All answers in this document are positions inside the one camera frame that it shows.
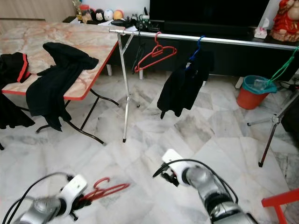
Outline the red plastic hanger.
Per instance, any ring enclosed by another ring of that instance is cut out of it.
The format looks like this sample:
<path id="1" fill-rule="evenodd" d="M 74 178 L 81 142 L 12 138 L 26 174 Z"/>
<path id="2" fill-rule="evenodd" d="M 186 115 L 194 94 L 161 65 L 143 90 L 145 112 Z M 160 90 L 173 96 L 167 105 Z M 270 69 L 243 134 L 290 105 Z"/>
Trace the red plastic hanger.
<path id="1" fill-rule="evenodd" d="M 150 51 L 146 56 L 141 58 L 137 64 L 134 66 L 133 70 L 135 72 L 141 72 L 155 64 L 158 64 L 162 61 L 165 61 L 167 58 L 173 57 L 177 54 L 178 50 L 173 46 L 164 46 L 159 43 L 158 36 L 162 34 L 162 32 L 156 32 L 154 36 L 155 46 L 152 51 Z"/>
<path id="2" fill-rule="evenodd" d="M 82 200 L 86 202 L 92 202 L 98 199 L 101 199 L 111 194 L 115 194 L 119 191 L 122 191 L 130 186 L 130 183 L 121 183 L 114 186 L 109 186 L 108 188 L 101 188 L 100 184 L 103 182 L 110 182 L 109 177 L 103 177 L 93 184 L 93 189 L 90 193 L 83 196 Z"/>

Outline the blue plastic hanger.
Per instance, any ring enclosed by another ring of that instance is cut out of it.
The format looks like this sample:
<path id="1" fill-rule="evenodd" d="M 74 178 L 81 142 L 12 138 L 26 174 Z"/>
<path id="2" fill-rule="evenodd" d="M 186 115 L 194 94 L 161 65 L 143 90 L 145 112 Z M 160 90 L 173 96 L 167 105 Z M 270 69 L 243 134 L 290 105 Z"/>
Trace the blue plastic hanger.
<path id="1" fill-rule="evenodd" d="M 192 55 L 188 58 L 187 62 L 186 62 L 186 66 L 185 66 L 185 71 L 189 70 L 191 68 L 191 65 L 193 62 L 195 62 L 196 60 L 196 55 L 199 51 L 201 51 L 201 40 L 205 38 L 205 35 L 201 36 L 198 40 L 197 40 L 197 47 L 196 50 L 194 51 L 194 53 L 192 53 Z"/>

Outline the green plastic hanger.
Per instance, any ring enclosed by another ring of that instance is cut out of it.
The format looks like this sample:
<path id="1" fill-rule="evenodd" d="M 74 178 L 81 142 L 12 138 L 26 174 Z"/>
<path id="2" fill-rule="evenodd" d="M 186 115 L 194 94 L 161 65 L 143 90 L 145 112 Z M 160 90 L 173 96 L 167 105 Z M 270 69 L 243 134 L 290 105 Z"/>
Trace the green plastic hanger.
<path id="1" fill-rule="evenodd" d="M 266 85 L 270 85 L 271 83 L 275 82 L 277 79 L 279 79 L 289 68 L 291 63 L 293 62 L 295 55 L 299 51 L 299 45 L 293 49 L 293 52 L 291 54 L 291 57 L 288 58 L 288 60 L 275 72 L 275 74 L 267 81 Z"/>

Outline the orange bucket teal liner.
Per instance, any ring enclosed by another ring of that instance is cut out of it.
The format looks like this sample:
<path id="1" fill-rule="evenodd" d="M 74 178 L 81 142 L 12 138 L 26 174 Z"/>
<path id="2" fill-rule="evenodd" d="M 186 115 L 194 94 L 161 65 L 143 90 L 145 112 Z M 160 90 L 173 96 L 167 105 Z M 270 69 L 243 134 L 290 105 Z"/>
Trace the orange bucket teal liner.
<path id="1" fill-rule="evenodd" d="M 266 77 L 250 75 L 243 78 L 237 104 L 246 110 L 256 109 L 257 106 L 271 93 L 277 92 L 276 84 Z"/>

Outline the red plastic stool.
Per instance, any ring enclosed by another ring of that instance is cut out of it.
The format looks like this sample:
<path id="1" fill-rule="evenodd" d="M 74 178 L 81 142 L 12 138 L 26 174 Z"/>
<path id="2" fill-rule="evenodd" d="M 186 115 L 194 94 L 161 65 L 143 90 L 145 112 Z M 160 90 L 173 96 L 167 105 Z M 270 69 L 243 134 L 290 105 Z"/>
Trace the red plastic stool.
<path id="1" fill-rule="evenodd" d="M 299 188 L 261 200 L 263 207 L 273 207 L 280 224 L 287 224 L 282 205 L 299 201 Z"/>

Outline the plain black garment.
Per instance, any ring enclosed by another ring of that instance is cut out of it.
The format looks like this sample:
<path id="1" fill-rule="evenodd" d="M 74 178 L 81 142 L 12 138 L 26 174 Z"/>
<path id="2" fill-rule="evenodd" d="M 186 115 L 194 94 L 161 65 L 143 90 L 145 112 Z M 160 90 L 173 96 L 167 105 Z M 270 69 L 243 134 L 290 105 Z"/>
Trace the plain black garment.
<path id="1" fill-rule="evenodd" d="M 47 42 L 43 49 L 55 65 L 37 74 L 38 78 L 26 91 L 26 103 L 32 117 L 44 117 L 50 127 L 60 132 L 59 119 L 72 119 L 64 105 L 64 94 L 84 70 L 96 68 L 99 60 L 64 43 Z"/>

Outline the black television cabinet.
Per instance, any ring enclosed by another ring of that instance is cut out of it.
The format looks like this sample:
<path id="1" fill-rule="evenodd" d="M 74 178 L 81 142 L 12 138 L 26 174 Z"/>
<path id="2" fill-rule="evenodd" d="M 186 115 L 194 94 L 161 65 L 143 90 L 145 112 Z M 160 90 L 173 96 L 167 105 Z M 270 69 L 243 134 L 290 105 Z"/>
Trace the black television cabinet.
<path id="1" fill-rule="evenodd" d="M 277 43 L 282 45 L 297 46 L 299 42 L 280 42 L 267 36 L 265 39 L 250 38 L 230 38 L 230 37 L 205 37 L 205 38 L 222 38 L 235 39 L 240 41 Z M 150 70 L 172 71 L 180 65 L 183 65 L 188 58 L 194 53 L 197 47 L 197 41 L 182 41 L 177 39 L 158 39 L 159 43 L 164 46 L 173 46 L 178 52 L 173 57 L 167 58 L 154 66 L 149 67 Z M 144 57 L 155 46 L 154 37 L 134 37 L 124 54 L 125 65 L 133 69 L 133 62 L 137 57 Z M 137 55 L 139 46 L 143 46 L 143 50 Z M 275 72 L 291 57 L 293 50 L 281 49 L 265 49 L 259 47 L 246 47 L 239 45 L 227 45 L 222 43 L 201 43 L 201 49 L 211 51 L 215 56 L 214 70 L 210 74 L 226 75 L 235 77 L 245 77 L 247 75 L 258 75 L 262 77 L 271 77 Z M 292 79 L 299 70 L 299 51 L 286 72 L 278 79 L 288 81 Z"/>

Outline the black soundbar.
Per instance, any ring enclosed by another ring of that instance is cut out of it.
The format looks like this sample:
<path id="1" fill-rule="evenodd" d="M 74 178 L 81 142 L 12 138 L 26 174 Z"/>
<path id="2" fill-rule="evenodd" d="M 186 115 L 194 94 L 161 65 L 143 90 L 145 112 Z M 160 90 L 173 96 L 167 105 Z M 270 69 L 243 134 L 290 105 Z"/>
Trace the black soundbar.
<path id="1" fill-rule="evenodd" d="M 177 35 L 194 34 L 214 38 L 254 38 L 254 30 L 252 27 L 222 24 L 164 21 L 160 30 L 165 33 Z"/>

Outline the black flat television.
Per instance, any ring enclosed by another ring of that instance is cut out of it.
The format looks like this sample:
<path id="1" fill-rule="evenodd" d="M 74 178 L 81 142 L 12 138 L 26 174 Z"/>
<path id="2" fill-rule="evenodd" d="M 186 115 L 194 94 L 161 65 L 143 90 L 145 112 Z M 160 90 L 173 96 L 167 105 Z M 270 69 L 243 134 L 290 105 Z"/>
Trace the black flat television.
<path id="1" fill-rule="evenodd" d="M 150 0 L 153 21 L 257 26 L 270 0 Z"/>

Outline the small white ornament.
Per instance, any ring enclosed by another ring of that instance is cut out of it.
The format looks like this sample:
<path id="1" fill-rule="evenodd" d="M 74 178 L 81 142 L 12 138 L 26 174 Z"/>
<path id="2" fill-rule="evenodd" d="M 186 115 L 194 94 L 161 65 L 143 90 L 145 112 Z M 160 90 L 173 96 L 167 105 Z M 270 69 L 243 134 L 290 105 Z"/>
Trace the small white ornament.
<path id="1" fill-rule="evenodd" d="M 254 38 L 265 39 L 268 36 L 267 26 L 270 24 L 269 19 L 265 18 L 261 26 L 254 30 Z"/>

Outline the marble top folding table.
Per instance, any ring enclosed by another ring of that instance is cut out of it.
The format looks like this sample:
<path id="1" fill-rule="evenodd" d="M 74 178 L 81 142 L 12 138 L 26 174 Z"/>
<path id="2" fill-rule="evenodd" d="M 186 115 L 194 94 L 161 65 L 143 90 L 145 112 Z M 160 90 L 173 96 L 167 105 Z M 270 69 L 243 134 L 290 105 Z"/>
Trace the marble top folding table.
<path id="1" fill-rule="evenodd" d="M 0 53 L 23 53 L 27 55 L 30 77 L 23 83 L 12 83 L 2 89 L 3 94 L 21 95 L 26 97 L 29 86 L 38 79 L 38 73 L 55 65 L 53 58 L 43 44 L 58 42 L 75 47 L 90 57 L 99 60 L 94 69 L 84 70 L 77 81 L 64 94 L 65 108 L 69 102 L 83 100 L 93 92 L 93 84 L 98 79 L 100 71 L 106 66 L 107 60 L 117 48 L 117 35 L 109 32 L 109 26 L 96 24 L 72 24 L 62 22 L 32 22 L 22 24 L 2 34 L 0 37 Z M 62 122 L 71 126 L 77 132 L 83 133 L 82 126 L 76 126 L 70 121 Z"/>

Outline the black mouse toy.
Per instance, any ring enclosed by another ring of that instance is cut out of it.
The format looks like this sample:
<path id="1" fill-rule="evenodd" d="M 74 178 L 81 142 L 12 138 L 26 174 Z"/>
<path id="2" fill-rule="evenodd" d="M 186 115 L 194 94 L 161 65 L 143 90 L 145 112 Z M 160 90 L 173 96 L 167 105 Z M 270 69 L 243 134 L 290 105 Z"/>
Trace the black mouse toy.
<path id="1" fill-rule="evenodd" d="M 104 17 L 103 9 L 94 10 L 94 12 L 91 12 L 91 16 L 92 16 L 92 19 L 94 19 L 94 21 L 97 21 L 99 23 L 103 23 L 106 21 L 105 17 Z"/>

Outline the red lid jar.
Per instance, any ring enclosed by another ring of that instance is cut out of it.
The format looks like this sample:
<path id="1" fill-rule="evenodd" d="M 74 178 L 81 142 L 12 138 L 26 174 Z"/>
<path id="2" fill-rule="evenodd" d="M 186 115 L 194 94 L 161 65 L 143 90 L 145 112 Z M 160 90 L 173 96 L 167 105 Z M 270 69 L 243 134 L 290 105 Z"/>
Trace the red lid jar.
<path id="1" fill-rule="evenodd" d="M 81 4 L 78 6 L 78 18 L 81 23 L 87 23 L 88 21 L 93 21 L 91 17 L 91 8 L 86 4 Z"/>

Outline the red seated figurine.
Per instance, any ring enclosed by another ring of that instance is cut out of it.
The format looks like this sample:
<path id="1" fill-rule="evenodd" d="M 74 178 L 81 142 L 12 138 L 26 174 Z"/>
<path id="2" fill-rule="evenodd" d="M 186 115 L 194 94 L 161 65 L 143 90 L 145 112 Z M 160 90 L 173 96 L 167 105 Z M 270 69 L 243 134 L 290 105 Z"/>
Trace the red seated figurine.
<path id="1" fill-rule="evenodd" d="M 299 0 L 280 0 L 271 37 L 281 42 L 299 41 Z"/>

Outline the light wooden cabinet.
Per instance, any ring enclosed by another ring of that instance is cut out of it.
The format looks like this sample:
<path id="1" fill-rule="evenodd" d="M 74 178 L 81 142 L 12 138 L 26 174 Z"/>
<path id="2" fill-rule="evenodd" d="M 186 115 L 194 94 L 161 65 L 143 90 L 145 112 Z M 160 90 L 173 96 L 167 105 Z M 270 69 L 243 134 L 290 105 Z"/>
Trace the light wooden cabinet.
<path id="1" fill-rule="evenodd" d="M 61 22 L 75 14 L 72 0 L 0 0 L 1 19 Z"/>

